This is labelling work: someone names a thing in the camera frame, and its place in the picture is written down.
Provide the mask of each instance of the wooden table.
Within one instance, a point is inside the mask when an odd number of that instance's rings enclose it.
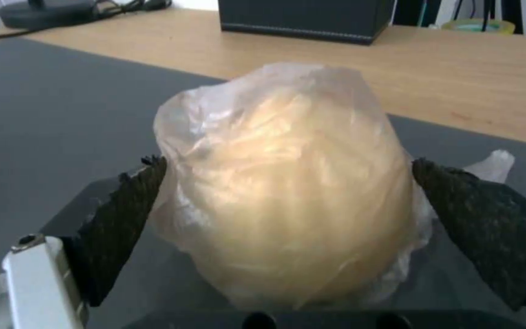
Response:
[[[29,39],[232,79],[272,62],[351,67],[388,113],[526,141],[526,37],[389,27],[370,47],[221,32],[216,12],[169,9]]]

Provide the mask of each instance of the black cable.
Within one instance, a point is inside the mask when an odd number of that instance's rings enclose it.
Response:
[[[453,15],[453,20],[457,20],[458,19],[458,14],[459,14],[461,8],[462,8],[462,0],[458,0],[458,5],[456,7],[456,12]]]
[[[23,30],[23,31],[11,32],[11,33],[4,33],[4,34],[0,34],[0,39],[6,39],[8,37],[15,37],[15,36],[29,35],[31,33],[36,33],[36,32],[40,32],[40,31],[44,31],[44,30],[46,30],[46,29]]]
[[[474,17],[475,13],[476,13],[476,0],[472,0],[472,12],[470,13],[470,19]]]
[[[496,0],[490,0],[490,19],[494,19],[496,15]]]
[[[458,19],[458,14],[460,13],[461,8],[462,8],[462,0],[459,0],[458,5],[456,6],[456,12],[453,14],[453,20]],[[472,0],[472,12],[470,12],[470,19],[474,17],[475,13],[476,13],[476,0]]]
[[[484,20],[482,21],[482,32],[486,32],[486,26],[488,25],[488,15],[490,13],[490,0],[484,0]]]
[[[111,17],[115,17],[117,15],[128,13],[128,12],[136,12],[140,10],[148,10],[152,11],[154,9],[152,8],[144,8],[145,0],[132,0],[130,2],[127,2],[127,4],[120,5],[114,0],[96,0],[95,4],[102,4],[104,2],[110,2],[111,4],[114,4],[113,7],[106,8],[102,10],[97,19],[95,21],[100,21],[103,19],[108,19]],[[171,4],[171,0],[165,0],[164,2],[165,6],[163,6],[163,9],[168,8]],[[17,31],[17,32],[11,32],[11,33],[4,33],[0,34],[0,39],[6,39],[8,37],[16,37],[16,36],[23,36],[23,35],[29,35],[31,33],[40,32],[44,30],[51,29],[51,27],[47,27],[45,29],[36,29],[36,30],[23,30],[23,31]]]

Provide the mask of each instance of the translucent plastic bag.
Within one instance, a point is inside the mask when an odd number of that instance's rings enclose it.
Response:
[[[272,64],[159,109],[150,220],[239,308],[378,301],[434,216],[360,73]]]

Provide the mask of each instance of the black box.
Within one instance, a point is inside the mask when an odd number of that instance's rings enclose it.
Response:
[[[371,44],[395,0],[219,0],[223,31]]]

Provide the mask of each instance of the black mat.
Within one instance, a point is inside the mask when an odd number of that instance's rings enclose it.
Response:
[[[31,42],[0,42],[0,260],[88,183],[157,152],[152,121],[176,92],[219,80]],[[526,195],[526,143],[392,117],[413,156],[463,166],[505,148],[509,183]],[[512,316],[436,226],[407,283],[382,307],[475,308]],[[187,256],[148,227],[89,327],[114,328],[152,310],[227,308]]]

